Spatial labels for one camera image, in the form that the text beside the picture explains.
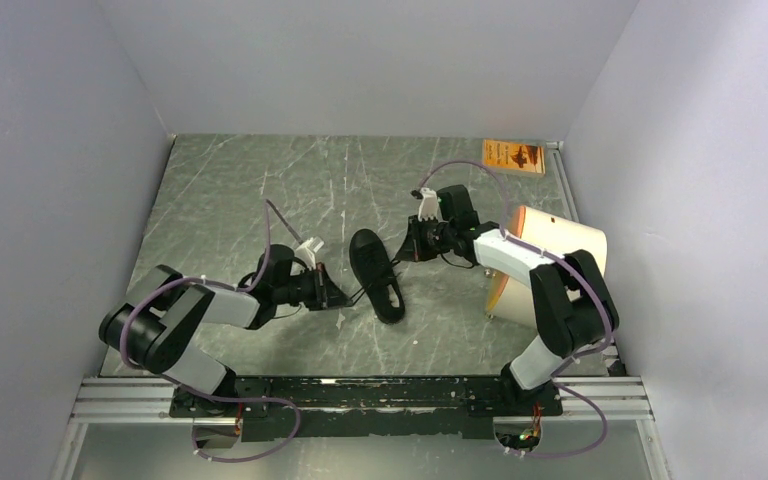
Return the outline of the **black canvas shoe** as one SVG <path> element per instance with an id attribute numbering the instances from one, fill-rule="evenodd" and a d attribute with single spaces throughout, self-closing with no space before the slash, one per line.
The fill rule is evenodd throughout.
<path id="1" fill-rule="evenodd" d="M 370 229 L 354 233 L 349 243 L 350 265 L 376 317 L 385 324 L 400 322 L 406 313 L 403 296 L 380 237 Z"/>

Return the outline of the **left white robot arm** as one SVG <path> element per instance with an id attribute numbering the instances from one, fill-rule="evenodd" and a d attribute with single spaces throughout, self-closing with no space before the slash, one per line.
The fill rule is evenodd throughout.
<path id="1" fill-rule="evenodd" d="M 284 305 L 325 311 L 351 302 L 323 263 L 300 248 L 272 244 L 235 286 L 154 267 L 103 317 L 98 336 L 131 367 L 197 391 L 197 403 L 221 416 L 235 406 L 236 374 L 194 345 L 201 325 L 258 330 Z"/>

